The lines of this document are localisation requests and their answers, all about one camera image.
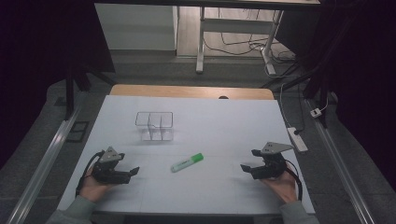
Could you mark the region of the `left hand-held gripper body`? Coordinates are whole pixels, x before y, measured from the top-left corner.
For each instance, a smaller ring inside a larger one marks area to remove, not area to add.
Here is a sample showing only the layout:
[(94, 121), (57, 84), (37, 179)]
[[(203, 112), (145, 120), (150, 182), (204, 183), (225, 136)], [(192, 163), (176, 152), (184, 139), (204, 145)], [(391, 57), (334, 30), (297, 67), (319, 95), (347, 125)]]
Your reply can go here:
[(119, 153), (113, 147), (108, 147), (107, 150), (102, 151), (99, 159), (95, 162), (92, 168), (92, 177), (103, 184), (128, 184), (131, 179), (129, 172), (115, 170), (119, 161), (121, 161)]

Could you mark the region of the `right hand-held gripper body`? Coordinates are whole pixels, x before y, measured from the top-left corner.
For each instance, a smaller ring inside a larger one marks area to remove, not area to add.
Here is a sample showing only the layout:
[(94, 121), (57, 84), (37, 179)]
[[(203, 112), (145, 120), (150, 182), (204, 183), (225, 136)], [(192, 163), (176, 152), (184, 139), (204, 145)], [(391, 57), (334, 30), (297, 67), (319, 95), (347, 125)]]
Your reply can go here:
[(251, 168), (254, 179), (277, 178), (287, 170), (282, 152), (293, 149), (292, 145), (267, 142), (261, 149), (264, 166)]

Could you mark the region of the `person's left hand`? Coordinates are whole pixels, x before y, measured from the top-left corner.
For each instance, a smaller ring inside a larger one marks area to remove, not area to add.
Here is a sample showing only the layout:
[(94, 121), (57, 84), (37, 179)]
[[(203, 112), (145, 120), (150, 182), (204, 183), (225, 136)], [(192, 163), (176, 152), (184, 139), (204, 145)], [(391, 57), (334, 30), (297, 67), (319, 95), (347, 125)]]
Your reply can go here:
[(83, 183), (79, 195), (93, 203), (97, 203), (113, 187), (113, 184), (97, 182), (96, 179), (92, 177), (92, 168), (90, 168), (83, 176)]

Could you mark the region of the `person's right hand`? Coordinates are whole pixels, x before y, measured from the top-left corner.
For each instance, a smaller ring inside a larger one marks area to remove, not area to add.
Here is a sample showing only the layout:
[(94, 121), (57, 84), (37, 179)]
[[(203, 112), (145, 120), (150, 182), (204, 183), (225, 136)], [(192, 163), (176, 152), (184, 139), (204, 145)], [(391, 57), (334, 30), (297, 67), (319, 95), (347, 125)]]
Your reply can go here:
[(269, 187), (283, 203), (298, 201), (295, 179), (288, 172), (284, 172), (276, 179), (262, 179), (262, 183)]

